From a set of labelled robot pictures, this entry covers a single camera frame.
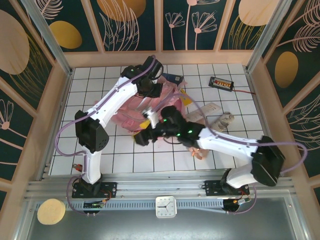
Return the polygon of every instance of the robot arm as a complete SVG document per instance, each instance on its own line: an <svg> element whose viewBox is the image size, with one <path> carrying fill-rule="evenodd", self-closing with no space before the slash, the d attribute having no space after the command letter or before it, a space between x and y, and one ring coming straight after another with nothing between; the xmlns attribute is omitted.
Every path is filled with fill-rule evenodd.
<svg viewBox="0 0 320 240"><path fill-rule="evenodd" d="M150 70L141 75L152 63L153 58L150 56L143 65L125 68L121 77L107 95L87 112L79 110L75 114L76 120L90 115L90 117L75 124L75 133L82 151L85 152L80 182L94 195L100 188L101 154L109 141L105 127L111 117L130 97L136 94L141 97L160 97L162 84L157 83L157 79L162 74L162 64L155 60ZM130 81L130 79L139 75L141 76L134 81Z"/></svg>
<svg viewBox="0 0 320 240"><path fill-rule="evenodd" d="M158 137L177 137L186 147L213 150L240 159L243 165L228 169L220 182L222 189L230 194L235 192L235 189L251 183L259 182L266 186L277 184L285 160L278 147L235 143L272 143L271 138L263 136L261 140L246 139L220 132L217 132L216 136L202 124L187 122L174 106L163 108L161 116L163 122L158 122L155 127L150 125L134 136L137 144L145 146L149 144L149 140L155 142ZM150 113L147 117L151 120L153 114Z"/></svg>
<svg viewBox="0 0 320 240"><path fill-rule="evenodd" d="M95 196L100 190L102 181L100 160L109 136L105 131L107 123L117 110L130 97L138 94L141 97L158 98L162 84L157 83L163 66L157 60L152 67L153 58L149 57L143 65L129 66L121 73L115 86L95 106L87 112L79 110L75 119L89 117L75 124L78 142L85 152L80 184ZM243 161L243 166L228 169L222 177L222 189L231 193L243 185L259 182L267 186L275 186L284 162L284 156L276 146L252 146L229 141L230 139L248 143L270 143L271 138L263 136L261 140L245 139L217 133L229 140L212 134L210 129L196 122L187 122L174 106L161 110L163 121L152 109L147 109L144 116L150 120L150 125L134 136L137 144L146 146L149 140L155 142L158 137L176 136L186 147L195 147L222 152Z"/></svg>

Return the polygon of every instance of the round sponge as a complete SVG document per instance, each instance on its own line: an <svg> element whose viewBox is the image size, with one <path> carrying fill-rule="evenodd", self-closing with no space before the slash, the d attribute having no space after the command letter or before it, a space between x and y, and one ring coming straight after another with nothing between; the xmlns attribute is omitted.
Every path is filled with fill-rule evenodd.
<svg viewBox="0 0 320 240"><path fill-rule="evenodd" d="M61 221L66 212L65 204L58 199L48 199L39 207L37 217L43 225L54 225Z"/></svg>

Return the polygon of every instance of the grid tiles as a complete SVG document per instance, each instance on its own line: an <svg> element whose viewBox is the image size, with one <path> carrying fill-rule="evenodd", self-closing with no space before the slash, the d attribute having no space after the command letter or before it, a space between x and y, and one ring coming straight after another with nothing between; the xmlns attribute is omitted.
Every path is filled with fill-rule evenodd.
<svg viewBox="0 0 320 240"><path fill-rule="evenodd" d="M61 126L74 120L78 110L88 110L95 101L107 94L124 68L125 66L76 68ZM220 111L207 117L209 122L216 120L223 112L231 112L234 121L225 130L226 133L252 139L259 139L263 135L251 94L209 87L210 77L216 76L234 81L235 90L250 91L241 64L165 65L164 72L184 75L187 82L186 93L200 106L210 102L221 106ZM195 109L193 103L187 106L187 112ZM242 164L240 159L216 151L210 151L205 160L198 160L183 145L168 144L162 139L142 147L134 143L126 129L113 122L107 124L106 132L109 142L102 151L100 170L103 174L227 169ZM62 132L58 145L64 153L81 150L73 125ZM83 156L64 157L55 151L49 174L77 174L72 165L82 163Z"/></svg>

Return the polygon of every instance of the electronic device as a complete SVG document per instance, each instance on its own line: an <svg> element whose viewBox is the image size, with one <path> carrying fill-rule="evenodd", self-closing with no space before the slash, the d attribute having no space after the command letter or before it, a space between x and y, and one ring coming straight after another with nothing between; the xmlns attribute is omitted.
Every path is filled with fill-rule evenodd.
<svg viewBox="0 0 320 240"><path fill-rule="evenodd" d="M210 77L209 87L232 92L234 89L234 82L212 76Z"/></svg>

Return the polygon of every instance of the white clock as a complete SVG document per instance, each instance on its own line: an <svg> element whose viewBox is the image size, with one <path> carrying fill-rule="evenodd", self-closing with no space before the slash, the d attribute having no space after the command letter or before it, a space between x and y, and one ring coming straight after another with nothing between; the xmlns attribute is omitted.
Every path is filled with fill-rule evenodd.
<svg viewBox="0 0 320 240"><path fill-rule="evenodd" d="M158 196L155 199L155 215L160 218L173 218L177 214L177 201L173 196Z"/></svg>

